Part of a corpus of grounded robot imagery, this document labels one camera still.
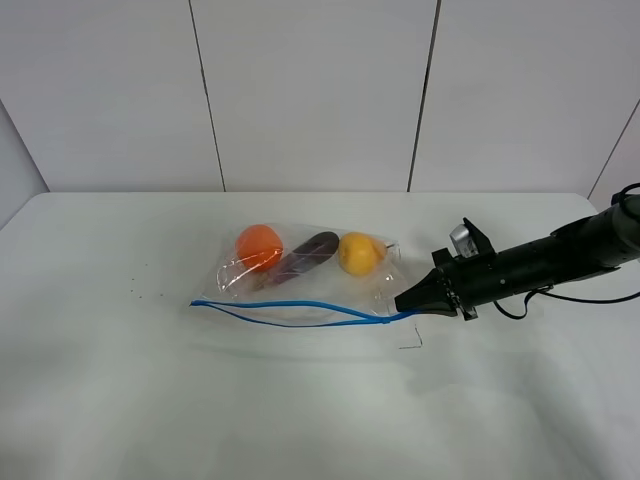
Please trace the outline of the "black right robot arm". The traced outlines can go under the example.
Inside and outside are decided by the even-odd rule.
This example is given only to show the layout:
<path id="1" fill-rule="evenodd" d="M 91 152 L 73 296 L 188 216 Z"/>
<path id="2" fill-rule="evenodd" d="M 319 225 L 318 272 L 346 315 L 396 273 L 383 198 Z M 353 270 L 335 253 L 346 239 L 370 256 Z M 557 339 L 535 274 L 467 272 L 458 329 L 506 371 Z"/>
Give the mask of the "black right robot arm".
<path id="1" fill-rule="evenodd" d="M 457 252 L 432 253 L 434 268 L 396 296 L 396 310 L 466 320 L 478 306 L 523 294 L 554 295 L 561 284 L 616 271 L 639 258 L 639 196 L 631 184 L 615 194 L 608 209 L 564 225 L 550 235 L 496 251 L 489 238 L 465 218 L 450 234 Z"/>

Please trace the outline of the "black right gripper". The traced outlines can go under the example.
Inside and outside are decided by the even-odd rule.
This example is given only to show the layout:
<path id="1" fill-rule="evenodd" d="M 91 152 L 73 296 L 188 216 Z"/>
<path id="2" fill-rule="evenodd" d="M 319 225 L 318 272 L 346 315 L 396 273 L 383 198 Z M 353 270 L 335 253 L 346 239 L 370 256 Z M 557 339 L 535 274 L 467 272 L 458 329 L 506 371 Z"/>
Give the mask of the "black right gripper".
<path id="1" fill-rule="evenodd" d="M 489 238 L 467 217 L 461 224 L 470 230 L 477 254 L 463 258 L 453 256 L 447 248 L 436 250 L 432 254 L 436 268 L 394 299 L 398 312 L 457 316 L 459 310 L 465 321 L 477 318 L 476 307 L 481 305 L 478 291 L 496 251 Z"/>

